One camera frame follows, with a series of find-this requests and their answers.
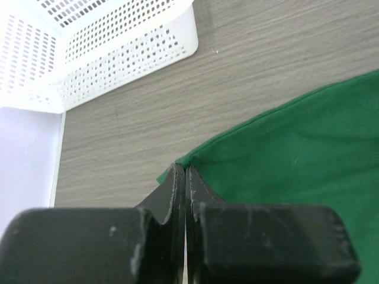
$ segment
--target wooden table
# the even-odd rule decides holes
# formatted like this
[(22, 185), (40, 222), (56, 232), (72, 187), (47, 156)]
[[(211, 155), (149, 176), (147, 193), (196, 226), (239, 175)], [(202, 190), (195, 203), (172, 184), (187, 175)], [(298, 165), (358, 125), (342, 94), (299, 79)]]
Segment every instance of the wooden table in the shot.
[(57, 206), (134, 206), (215, 134), (379, 68), (378, 0), (196, 0), (194, 9), (192, 57), (67, 113)]

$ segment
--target green cloth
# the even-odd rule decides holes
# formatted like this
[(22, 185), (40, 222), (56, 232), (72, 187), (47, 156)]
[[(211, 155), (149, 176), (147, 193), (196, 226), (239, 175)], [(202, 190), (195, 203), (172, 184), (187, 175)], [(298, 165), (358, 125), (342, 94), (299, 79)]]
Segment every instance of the green cloth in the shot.
[(362, 263), (357, 283), (379, 283), (379, 70), (264, 112), (177, 162), (228, 202), (332, 207)]

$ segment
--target white panel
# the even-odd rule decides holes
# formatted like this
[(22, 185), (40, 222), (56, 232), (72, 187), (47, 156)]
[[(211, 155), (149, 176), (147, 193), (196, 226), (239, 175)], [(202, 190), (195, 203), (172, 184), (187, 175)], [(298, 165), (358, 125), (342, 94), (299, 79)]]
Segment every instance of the white panel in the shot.
[(64, 121), (0, 108), (0, 237), (19, 212), (54, 204)]

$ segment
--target perforated basket wall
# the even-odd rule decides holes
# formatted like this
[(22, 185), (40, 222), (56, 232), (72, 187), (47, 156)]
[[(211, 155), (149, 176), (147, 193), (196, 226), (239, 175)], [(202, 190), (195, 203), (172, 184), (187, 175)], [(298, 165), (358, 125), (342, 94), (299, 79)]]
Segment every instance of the perforated basket wall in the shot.
[(192, 55), (192, 0), (0, 4), (0, 107), (60, 113)]

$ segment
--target black clamp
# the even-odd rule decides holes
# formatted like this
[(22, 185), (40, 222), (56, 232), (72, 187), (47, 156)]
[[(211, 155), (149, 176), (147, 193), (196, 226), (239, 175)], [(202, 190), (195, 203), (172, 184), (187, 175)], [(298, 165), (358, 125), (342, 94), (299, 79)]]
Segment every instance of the black clamp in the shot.
[(0, 283), (353, 283), (341, 219), (320, 205), (228, 204), (173, 164), (135, 208), (25, 211), (0, 243)]

